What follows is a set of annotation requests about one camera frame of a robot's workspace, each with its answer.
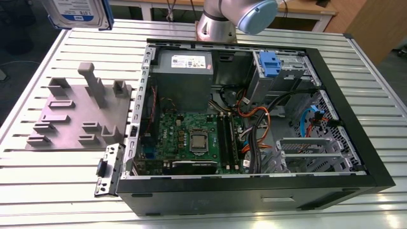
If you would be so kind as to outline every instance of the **power supply label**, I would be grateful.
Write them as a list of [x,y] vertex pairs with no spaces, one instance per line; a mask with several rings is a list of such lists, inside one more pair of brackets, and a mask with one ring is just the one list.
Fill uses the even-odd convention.
[[90,21],[93,12],[87,0],[54,0],[58,13],[70,21]]
[[170,58],[172,68],[205,68],[204,56],[173,55]]

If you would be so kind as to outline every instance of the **ram slot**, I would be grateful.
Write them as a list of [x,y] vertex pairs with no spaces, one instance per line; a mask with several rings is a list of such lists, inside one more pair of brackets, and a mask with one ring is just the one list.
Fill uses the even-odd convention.
[[222,126],[224,126],[224,140],[226,145],[226,156],[229,161],[229,166],[233,168],[234,165],[234,156],[233,156],[233,145],[232,145],[232,133],[230,133],[230,120],[229,117],[222,118]]
[[233,160],[232,164],[236,166],[238,165],[238,156],[237,156],[237,145],[236,145],[236,133],[234,133],[234,121],[230,113],[228,114],[228,119],[229,119],[229,126],[230,126],[230,143],[232,143],[232,155],[233,155]]
[[229,158],[226,152],[226,145],[224,139],[224,125],[222,125],[224,117],[221,115],[216,118],[217,123],[217,142],[218,142],[218,151],[220,151],[220,164],[221,167],[225,168],[229,165]]

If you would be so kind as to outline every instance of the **hard drive label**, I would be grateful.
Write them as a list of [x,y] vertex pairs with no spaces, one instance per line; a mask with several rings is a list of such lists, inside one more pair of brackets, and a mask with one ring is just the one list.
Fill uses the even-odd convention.
[[93,12],[87,0],[55,0],[55,8],[70,21],[90,21],[93,19]]

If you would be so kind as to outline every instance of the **green circuit board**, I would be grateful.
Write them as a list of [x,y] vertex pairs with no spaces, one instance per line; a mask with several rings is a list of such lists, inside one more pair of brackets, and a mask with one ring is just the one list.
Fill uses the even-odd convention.
[[[241,125],[240,118],[233,118],[234,125]],[[190,134],[206,135],[206,152],[190,152]],[[217,138],[217,116],[213,114],[161,114],[158,125],[158,140],[154,148],[154,158],[149,162],[161,160],[197,160],[217,162],[218,174],[238,174],[242,170],[226,169],[221,166],[221,155]],[[158,170],[149,170],[150,175],[157,175]]]

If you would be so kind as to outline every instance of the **cpu socket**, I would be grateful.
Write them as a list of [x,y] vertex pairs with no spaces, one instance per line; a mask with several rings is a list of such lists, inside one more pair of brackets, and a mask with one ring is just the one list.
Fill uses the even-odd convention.
[[206,132],[189,132],[189,151],[201,156],[208,152],[208,133]]

